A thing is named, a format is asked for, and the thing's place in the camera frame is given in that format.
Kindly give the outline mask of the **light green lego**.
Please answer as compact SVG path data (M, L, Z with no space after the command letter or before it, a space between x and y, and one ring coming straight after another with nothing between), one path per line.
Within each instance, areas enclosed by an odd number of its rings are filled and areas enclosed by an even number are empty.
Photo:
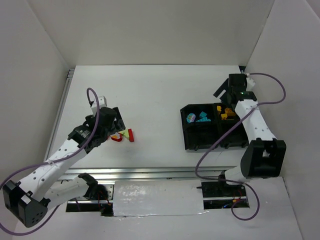
M119 131L118 133L121 134L123 138L126 138L128 140L130 139L130 134L128 129Z

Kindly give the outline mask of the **orange lego plate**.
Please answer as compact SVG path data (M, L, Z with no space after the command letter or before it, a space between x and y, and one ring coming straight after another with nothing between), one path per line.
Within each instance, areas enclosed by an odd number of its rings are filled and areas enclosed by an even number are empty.
M225 108L224 113L228 116L228 117L235 117L237 114L229 107Z

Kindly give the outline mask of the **red lego bar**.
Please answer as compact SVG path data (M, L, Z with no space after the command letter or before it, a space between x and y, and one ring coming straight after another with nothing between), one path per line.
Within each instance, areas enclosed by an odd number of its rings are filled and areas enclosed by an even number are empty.
M131 128L128 129L128 136L129 136L129 141L133 143L135 139L134 139L134 134Z

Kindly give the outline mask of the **small teal square lego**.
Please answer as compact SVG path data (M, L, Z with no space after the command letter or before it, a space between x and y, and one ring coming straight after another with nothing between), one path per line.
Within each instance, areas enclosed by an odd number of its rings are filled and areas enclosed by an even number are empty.
M204 119L206 117L207 117L207 114L205 112L203 112L203 111L199 114L199 118L200 119Z

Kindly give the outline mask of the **striped orange lego brick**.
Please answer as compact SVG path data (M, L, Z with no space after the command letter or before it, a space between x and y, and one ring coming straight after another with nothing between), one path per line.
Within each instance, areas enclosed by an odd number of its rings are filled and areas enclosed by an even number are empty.
M228 115L226 113L223 113L220 115L222 120L227 120L228 119Z

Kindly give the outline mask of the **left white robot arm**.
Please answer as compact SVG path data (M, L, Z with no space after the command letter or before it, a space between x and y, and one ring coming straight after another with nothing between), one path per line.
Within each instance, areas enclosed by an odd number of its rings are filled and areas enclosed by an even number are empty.
M73 129L62 146L45 164L18 182L9 180L3 186L6 208L27 228L38 224L48 210L77 197L96 200L108 197L104 186L88 173L55 185L58 179L109 136L125 130L118 107L101 107L99 114L88 115Z

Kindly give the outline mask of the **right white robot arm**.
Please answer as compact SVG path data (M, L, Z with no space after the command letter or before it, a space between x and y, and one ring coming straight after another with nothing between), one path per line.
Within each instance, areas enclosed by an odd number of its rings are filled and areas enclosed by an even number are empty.
M248 73L231 73L226 80L223 103L231 107L240 118L220 141L242 125L248 138L248 146L238 166L226 170L221 180L228 185L240 185L252 179L276 178L280 175L287 145L271 132L259 109L265 105L258 102L253 93L255 82Z

